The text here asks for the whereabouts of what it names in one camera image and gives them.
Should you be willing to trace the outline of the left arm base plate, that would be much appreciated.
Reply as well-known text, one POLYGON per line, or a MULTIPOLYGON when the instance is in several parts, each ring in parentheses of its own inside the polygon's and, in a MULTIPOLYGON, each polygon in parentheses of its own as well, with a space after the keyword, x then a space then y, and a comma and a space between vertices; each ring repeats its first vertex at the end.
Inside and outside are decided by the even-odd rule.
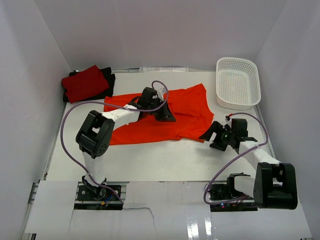
POLYGON ((110 190, 98 187, 91 191, 87 186, 79 184, 74 202, 75 210, 121 211, 123 204, 110 190))

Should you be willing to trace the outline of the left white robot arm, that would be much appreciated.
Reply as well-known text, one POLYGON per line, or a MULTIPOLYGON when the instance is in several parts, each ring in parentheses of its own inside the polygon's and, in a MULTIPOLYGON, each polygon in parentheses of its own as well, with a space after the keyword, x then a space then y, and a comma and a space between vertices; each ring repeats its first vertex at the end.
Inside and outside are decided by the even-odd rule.
POLYGON ((102 156, 110 145, 114 130, 138 122, 148 115, 153 115, 158 122, 176 121, 164 95, 164 88, 155 90, 145 87, 140 96, 134 97, 123 107, 109 112, 89 112, 75 140, 85 161, 86 174, 82 182, 94 199, 100 200, 108 192, 102 184, 106 181, 102 156))

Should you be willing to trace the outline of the orange t shirt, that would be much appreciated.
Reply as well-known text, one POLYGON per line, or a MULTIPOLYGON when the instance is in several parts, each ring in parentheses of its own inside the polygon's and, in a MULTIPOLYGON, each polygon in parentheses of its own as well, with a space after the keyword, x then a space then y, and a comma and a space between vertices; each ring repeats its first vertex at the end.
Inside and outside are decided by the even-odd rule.
POLYGON ((168 106, 175 122, 155 120, 153 115, 124 125, 112 133, 110 145, 131 145, 183 138, 203 142, 199 137, 211 126, 214 114, 207 103, 203 84, 169 91, 168 106))

